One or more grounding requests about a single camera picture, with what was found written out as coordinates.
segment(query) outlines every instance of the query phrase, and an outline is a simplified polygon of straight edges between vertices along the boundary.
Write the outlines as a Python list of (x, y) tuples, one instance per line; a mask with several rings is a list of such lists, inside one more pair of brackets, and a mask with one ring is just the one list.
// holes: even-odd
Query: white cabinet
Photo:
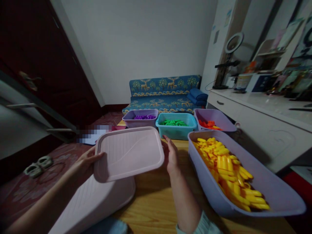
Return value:
[(295, 102), (212, 90), (208, 103), (236, 121), (232, 138), (275, 173), (312, 147), (312, 113), (290, 111)]
[(233, 138), (275, 173), (312, 145), (310, 132), (249, 107), (242, 108), (236, 126)]

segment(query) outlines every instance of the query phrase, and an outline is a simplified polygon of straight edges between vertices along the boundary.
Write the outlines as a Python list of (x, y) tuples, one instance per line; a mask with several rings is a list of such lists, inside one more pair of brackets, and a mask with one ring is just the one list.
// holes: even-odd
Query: dark wooden door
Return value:
[[(100, 105), (49, 0), (2, 0), (0, 23), (0, 59), (8, 75), (72, 124), (90, 124), (99, 116)], [(35, 89), (21, 72), (39, 77)]]

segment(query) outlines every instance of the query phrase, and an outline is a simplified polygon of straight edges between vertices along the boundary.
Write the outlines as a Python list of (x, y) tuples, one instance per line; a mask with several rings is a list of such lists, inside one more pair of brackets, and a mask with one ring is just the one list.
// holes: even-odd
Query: blue sofa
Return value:
[(140, 109), (194, 114), (194, 109), (201, 106), (195, 106), (186, 96), (192, 88), (200, 88), (200, 82), (200, 75), (131, 80), (131, 103), (123, 109), (123, 114)]

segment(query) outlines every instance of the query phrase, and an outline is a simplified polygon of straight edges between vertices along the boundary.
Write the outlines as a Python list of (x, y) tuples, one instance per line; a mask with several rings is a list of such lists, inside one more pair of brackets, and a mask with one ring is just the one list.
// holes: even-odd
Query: door handle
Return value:
[(37, 86), (34, 84), (34, 80), (42, 80), (40, 77), (36, 77), (36, 78), (30, 78), (25, 72), (23, 71), (20, 71), (19, 72), (19, 75), (26, 81), (26, 83), (28, 84), (28, 86), (34, 90), (34, 91), (37, 91), (38, 88)]

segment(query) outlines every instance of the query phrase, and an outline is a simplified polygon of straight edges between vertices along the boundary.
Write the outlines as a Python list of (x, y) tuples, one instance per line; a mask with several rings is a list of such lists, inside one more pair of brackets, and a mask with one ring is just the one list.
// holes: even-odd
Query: pink plastic lid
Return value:
[(164, 161), (161, 140), (153, 127), (107, 132), (97, 140), (95, 151), (107, 153), (94, 164), (94, 177), (100, 183), (159, 168)]

